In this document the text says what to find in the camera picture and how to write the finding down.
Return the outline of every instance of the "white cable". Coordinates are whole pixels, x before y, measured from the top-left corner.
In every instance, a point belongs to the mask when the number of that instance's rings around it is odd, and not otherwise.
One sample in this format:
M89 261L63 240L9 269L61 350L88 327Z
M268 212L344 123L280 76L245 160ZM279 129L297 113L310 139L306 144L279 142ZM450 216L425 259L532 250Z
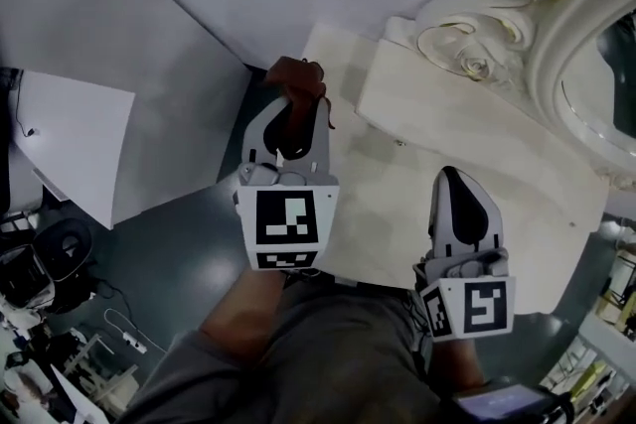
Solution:
M142 331L140 331L139 329L137 329L137 327L130 321L130 319L128 317L126 317L123 313L120 313L119 311L117 311L116 309L112 309L112 308L108 308L106 311L103 312L103 319L104 321L109 324L111 327L116 328L118 331L120 331L122 334L125 334L125 332L117 327L115 324L113 324L110 320L108 320L108 312L112 311L113 313L116 313L117 315L119 315L121 318L123 318L126 322L128 322L130 324L130 326L133 328L133 330L140 334L141 336L143 336L148 343L150 343L150 345L152 345L154 348L156 348L157 350L163 352L163 353L167 353L165 350L163 350L159 345L157 345L154 341L152 341L150 338L148 338L145 334L143 334Z

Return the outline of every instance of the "mirror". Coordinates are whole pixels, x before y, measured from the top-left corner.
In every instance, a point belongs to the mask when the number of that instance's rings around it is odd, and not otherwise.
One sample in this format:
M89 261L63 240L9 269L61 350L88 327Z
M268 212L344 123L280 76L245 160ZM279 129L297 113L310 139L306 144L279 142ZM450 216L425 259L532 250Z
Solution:
M584 43L561 75L561 86L585 126L636 154L636 11Z

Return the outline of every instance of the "gray floor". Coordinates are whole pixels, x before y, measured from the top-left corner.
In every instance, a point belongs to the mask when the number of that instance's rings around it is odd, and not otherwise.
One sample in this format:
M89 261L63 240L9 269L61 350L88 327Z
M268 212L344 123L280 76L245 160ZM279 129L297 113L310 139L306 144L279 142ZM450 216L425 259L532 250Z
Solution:
M221 175L227 177L216 186L145 212L111 232L93 225L95 274L127 295L137 326L163 349L201 323L246 265L232 201L237 184L232 171L239 163L244 127L274 95L250 87L222 167ZM612 260L611 243L593 234L553 316L518 317L512 334L478 342L487 375L540 381L574 338ZM162 354L150 347L141 355L127 347L103 320L107 307L126 313L119 297L96 297L72 313L53 317L52 325L57 331L75 326L87 334L99 332L123 361L140 366L136 377L143 381ZM123 321L117 325L130 331Z

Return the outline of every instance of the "brown cloth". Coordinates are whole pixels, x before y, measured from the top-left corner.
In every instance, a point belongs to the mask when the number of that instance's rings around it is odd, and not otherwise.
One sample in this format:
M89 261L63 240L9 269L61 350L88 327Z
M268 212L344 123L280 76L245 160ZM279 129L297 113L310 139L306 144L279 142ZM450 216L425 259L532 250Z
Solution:
M324 76L318 63L292 57L281 57L265 75L264 84L280 86L282 96L291 101L291 113L281 131L289 147L298 148L302 144L305 123L321 97L325 97L331 111L331 102L326 97L327 86L322 82ZM329 127L334 129L331 121Z

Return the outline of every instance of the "device screen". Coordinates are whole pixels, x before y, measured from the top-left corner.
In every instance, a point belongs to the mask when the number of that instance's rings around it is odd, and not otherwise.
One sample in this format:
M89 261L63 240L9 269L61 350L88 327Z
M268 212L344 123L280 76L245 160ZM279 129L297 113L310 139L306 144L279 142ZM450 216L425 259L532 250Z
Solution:
M477 420L502 420L544 398L544 395L524 385L511 385L492 392L462 397L457 399L457 404Z

